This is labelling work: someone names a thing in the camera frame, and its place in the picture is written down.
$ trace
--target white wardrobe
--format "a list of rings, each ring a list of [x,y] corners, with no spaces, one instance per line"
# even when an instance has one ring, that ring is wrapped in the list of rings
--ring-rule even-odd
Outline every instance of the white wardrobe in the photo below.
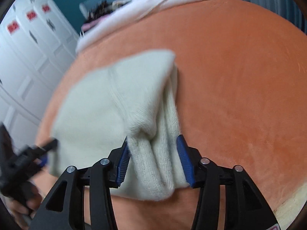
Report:
[[[16,0],[0,24],[0,121],[15,146],[33,145],[79,36],[53,0]]]

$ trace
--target orange blanket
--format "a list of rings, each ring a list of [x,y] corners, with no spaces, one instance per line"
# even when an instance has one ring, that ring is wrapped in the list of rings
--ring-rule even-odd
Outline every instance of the orange blanket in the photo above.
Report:
[[[306,181],[306,46],[290,22],[241,0],[154,14],[77,57],[47,108],[37,144],[48,139],[65,96],[86,73],[147,49],[171,49],[188,144],[220,166],[241,164],[276,210]],[[54,181],[36,178],[45,193]],[[197,190],[185,189],[163,202],[113,197],[113,206],[119,229],[190,229],[197,198]]]

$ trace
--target bed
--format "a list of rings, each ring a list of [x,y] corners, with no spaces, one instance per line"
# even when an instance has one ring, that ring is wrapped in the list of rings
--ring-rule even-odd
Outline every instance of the bed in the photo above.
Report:
[[[306,46],[306,35],[290,22],[241,0],[164,10],[78,55],[50,101],[36,143],[48,140],[67,93],[86,73],[143,50],[170,49],[177,56],[176,102],[187,142],[220,166],[241,164],[284,230],[307,198]],[[35,178],[44,194],[55,181],[47,172]],[[161,202],[114,196],[118,228],[190,229],[198,193],[181,189]]]

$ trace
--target metal screw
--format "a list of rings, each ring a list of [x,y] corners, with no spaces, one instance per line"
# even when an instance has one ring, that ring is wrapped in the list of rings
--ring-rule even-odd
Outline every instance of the metal screw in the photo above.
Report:
[[[70,167],[67,168],[67,172],[68,173],[72,173],[74,171],[75,171],[75,167],[74,166],[70,166]]]
[[[209,164],[210,163],[210,160],[208,158],[202,158],[201,159],[201,163],[202,164]]]
[[[102,165],[107,165],[107,164],[109,164],[109,159],[108,158],[104,158],[104,159],[102,159],[101,161],[100,161],[100,163],[102,164]]]
[[[235,169],[235,171],[238,171],[238,172],[242,172],[242,171],[243,171],[243,167],[240,166],[240,165],[236,165],[236,166],[234,167],[234,169]]]

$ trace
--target white blanket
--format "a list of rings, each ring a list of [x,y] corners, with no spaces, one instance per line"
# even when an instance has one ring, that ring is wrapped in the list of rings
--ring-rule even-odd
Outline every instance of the white blanket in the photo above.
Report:
[[[70,165],[92,166],[127,136],[132,157],[125,181],[111,194],[162,200],[186,187],[176,146],[174,59],[169,50],[146,51],[76,84],[53,125],[59,148],[50,156],[50,173],[59,176]]]
[[[131,3],[116,10],[93,29],[86,32],[86,34],[79,39],[76,52],[81,52],[99,39],[147,15],[170,7],[197,1],[202,0],[133,0]]]

